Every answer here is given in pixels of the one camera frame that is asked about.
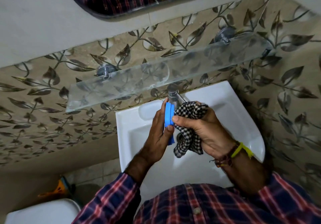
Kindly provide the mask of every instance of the shirt button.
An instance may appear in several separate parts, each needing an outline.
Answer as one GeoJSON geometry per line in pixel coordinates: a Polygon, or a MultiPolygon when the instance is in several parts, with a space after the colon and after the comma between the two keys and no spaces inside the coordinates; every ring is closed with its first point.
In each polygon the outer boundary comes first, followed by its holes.
{"type": "Polygon", "coordinates": [[[193,214],[194,214],[194,215],[198,215],[198,214],[200,214],[201,212],[202,212],[202,209],[199,208],[199,207],[196,207],[196,208],[193,209],[193,214]]]}

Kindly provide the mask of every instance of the faucet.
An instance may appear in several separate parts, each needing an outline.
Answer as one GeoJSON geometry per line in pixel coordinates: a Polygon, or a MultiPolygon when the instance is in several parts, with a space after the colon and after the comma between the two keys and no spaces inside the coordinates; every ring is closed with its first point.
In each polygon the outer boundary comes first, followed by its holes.
{"type": "Polygon", "coordinates": [[[180,107],[186,100],[179,94],[179,87],[177,84],[169,84],[167,86],[168,102],[174,105],[174,110],[180,107]]]}

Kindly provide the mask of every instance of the white sink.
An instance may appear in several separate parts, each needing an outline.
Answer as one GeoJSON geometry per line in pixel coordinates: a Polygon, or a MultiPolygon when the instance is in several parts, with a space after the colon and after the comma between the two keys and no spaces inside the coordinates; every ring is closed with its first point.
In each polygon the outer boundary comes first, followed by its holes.
{"type": "MultiPolygon", "coordinates": [[[[265,147],[263,138],[252,118],[236,96],[227,81],[213,84],[182,94],[187,101],[200,101],[214,109],[222,125],[236,140],[250,148],[259,161],[263,161],[265,147]]],[[[151,102],[155,115],[160,109],[161,100],[151,102]]],[[[121,170],[124,171],[134,155],[143,147],[151,127],[152,119],[140,118],[139,108],[147,103],[116,113],[118,146],[121,170]]],[[[208,183],[221,187],[232,186],[225,173],[217,168],[212,157],[204,153],[198,155],[188,151],[181,158],[176,158],[173,149],[176,144],[167,147],[163,158],[154,164],[147,173],[142,186],[142,202],[155,197],[162,191],[185,183],[208,183]]]]}

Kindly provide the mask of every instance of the yellow thread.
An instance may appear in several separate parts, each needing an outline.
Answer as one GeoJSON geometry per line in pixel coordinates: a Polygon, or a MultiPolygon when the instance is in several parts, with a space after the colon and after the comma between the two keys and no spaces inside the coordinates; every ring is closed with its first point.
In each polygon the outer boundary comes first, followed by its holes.
{"type": "Polygon", "coordinates": [[[250,149],[248,149],[242,142],[239,142],[239,143],[240,143],[239,147],[231,155],[231,158],[235,157],[241,151],[242,148],[246,151],[248,157],[251,158],[252,156],[254,156],[253,152],[250,149]]]}

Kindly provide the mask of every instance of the floor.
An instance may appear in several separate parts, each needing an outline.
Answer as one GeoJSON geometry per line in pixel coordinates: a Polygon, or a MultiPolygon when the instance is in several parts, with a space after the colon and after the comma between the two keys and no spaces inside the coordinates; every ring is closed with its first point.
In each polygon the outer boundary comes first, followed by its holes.
{"type": "Polygon", "coordinates": [[[87,204],[106,184],[121,172],[119,158],[66,173],[69,184],[75,184],[74,198],[82,205],[87,204]]]}

